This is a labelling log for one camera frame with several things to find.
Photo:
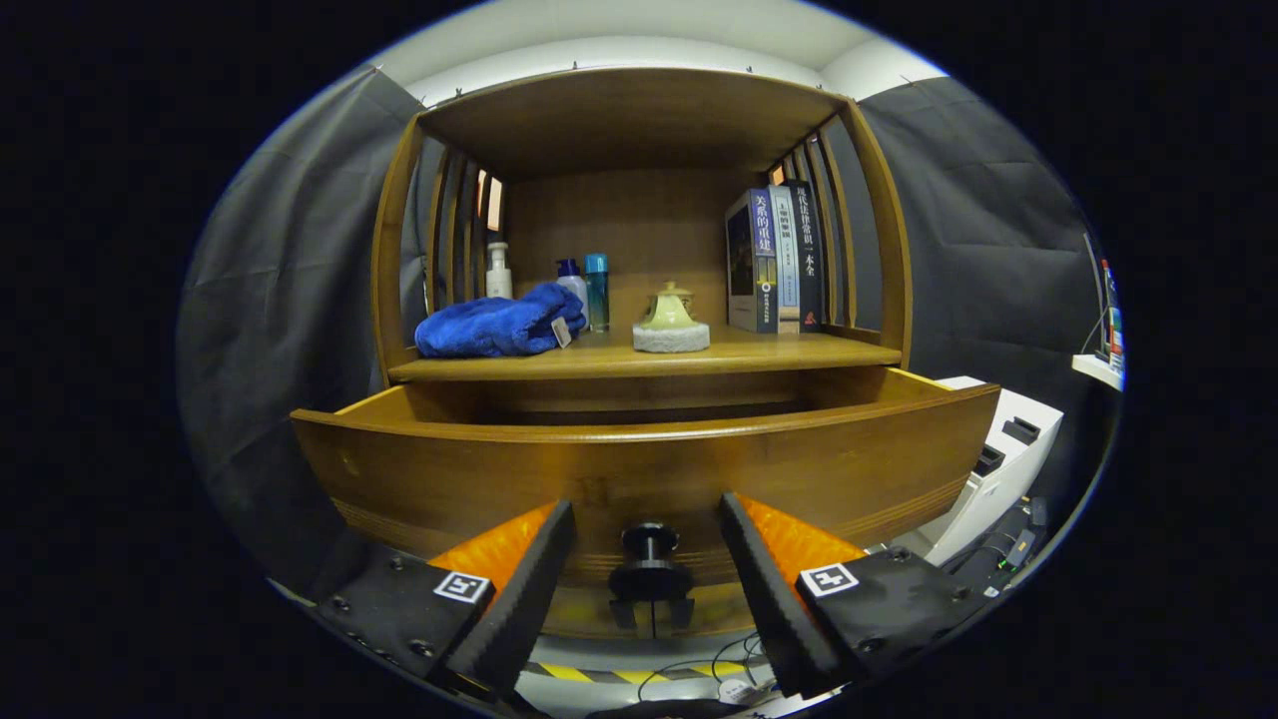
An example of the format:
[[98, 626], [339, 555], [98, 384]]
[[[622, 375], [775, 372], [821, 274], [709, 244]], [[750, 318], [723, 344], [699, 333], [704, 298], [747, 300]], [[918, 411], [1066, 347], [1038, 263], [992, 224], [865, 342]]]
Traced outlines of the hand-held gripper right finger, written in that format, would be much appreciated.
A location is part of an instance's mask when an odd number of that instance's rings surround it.
[[861, 552], [735, 492], [721, 496], [718, 524], [786, 696], [891, 676], [958, 633], [993, 596], [916, 552]]

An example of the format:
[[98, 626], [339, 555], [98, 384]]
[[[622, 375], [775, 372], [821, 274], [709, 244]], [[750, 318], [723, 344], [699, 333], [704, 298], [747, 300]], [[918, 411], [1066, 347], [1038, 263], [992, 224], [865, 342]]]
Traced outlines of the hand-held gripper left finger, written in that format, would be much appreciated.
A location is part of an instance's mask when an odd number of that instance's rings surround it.
[[423, 561], [391, 547], [317, 602], [328, 630], [401, 672], [475, 700], [506, 700], [530, 656], [575, 538], [548, 502]]

